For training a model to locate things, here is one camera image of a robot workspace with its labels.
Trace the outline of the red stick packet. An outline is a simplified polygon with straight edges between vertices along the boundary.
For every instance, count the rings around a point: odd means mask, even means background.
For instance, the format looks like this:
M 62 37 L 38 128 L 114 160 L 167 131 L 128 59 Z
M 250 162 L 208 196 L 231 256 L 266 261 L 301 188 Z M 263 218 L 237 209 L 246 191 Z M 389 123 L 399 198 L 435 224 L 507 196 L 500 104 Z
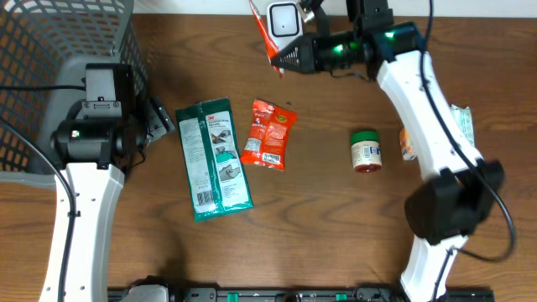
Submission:
M 258 8 L 254 4 L 253 0 L 248 0 L 249 7 L 252 10 L 253 16 L 255 18 L 256 24 L 258 26 L 259 32 L 263 38 L 263 43 L 265 46 L 266 54 L 268 56 L 268 62 L 272 63 L 272 59 L 279 52 L 279 48 L 273 39 L 269 36 L 269 32 L 263 22 L 262 15 L 258 11 Z

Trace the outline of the green 3M cloth package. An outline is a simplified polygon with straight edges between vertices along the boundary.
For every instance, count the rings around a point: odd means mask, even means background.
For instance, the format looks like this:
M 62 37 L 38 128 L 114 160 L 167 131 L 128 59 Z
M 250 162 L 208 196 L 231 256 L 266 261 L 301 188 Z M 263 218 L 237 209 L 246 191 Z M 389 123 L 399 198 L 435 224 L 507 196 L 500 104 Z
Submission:
M 253 208 L 228 98 L 175 111 L 194 220 Z

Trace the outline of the orange red snack bag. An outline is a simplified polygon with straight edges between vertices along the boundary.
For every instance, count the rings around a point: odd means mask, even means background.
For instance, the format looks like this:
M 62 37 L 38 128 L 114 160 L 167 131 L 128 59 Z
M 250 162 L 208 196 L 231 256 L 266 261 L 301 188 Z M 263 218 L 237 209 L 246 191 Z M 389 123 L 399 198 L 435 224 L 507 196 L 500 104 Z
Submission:
M 241 155 L 242 163 L 284 170 L 289 130 L 294 126 L 297 114 L 259 99 L 253 102 L 252 113 L 253 120 Z

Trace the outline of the green lid jar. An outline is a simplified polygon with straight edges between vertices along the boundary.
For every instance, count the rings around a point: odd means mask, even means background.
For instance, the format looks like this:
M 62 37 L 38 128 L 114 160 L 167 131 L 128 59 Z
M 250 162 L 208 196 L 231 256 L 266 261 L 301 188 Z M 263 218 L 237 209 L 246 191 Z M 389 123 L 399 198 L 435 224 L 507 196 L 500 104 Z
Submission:
M 352 167 L 358 173 L 382 168 L 379 136 L 374 130 L 362 130 L 351 136 Z

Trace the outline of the small orange box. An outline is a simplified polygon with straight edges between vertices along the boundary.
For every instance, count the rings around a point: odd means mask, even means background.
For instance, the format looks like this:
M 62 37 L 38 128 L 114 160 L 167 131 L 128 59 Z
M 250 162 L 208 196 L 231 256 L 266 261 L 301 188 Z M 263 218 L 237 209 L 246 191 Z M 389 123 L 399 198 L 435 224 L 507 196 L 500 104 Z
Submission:
M 414 145 L 406 128 L 402 128 L 399 132 L 399 145 L 401 147 L 403 160 L 412 161 L 417 157 Z

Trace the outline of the light teal wipes packet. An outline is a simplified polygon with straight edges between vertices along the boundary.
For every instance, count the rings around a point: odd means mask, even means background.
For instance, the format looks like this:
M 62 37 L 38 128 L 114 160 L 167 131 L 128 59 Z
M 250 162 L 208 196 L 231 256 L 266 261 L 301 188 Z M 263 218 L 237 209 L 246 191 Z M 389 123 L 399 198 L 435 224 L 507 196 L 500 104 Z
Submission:
M 470 107 L 458 107 L 451 104 L 451 115 L 455 119 L 458 127 L 465 135 L 466 139 L 472 146 L 475 146 L 475 133 L 472 120 L 472 111 Z

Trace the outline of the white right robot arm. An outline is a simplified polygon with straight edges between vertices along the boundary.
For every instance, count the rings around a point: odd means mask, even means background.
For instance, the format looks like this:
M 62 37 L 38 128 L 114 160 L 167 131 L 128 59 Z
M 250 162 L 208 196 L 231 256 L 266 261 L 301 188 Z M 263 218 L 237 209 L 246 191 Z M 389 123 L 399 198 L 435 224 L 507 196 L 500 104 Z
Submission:
M 314 74 L 365 64 L 393 103 L 414 145 L 422 186 L 405 202 L 414 241 L 399 286 L 406 301 L 446 295 L 459 250 L 485 221 L 503 168 L 486 161 L 456 124 L 425 41 L 412 22 L 338 34 L 304 34 L 270 55 L 287 71 Z

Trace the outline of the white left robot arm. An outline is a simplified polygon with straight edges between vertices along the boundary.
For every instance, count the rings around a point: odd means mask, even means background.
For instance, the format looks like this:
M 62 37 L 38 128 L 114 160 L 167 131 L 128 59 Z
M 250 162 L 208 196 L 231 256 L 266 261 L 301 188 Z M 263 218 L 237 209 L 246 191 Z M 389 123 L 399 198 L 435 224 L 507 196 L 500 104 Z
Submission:
M 112 224 L 132 157 L 174 129 L 157 97 L 47 112 L 39 143 L 55 161 L 56 210 L 40 300 L 108 299 Z

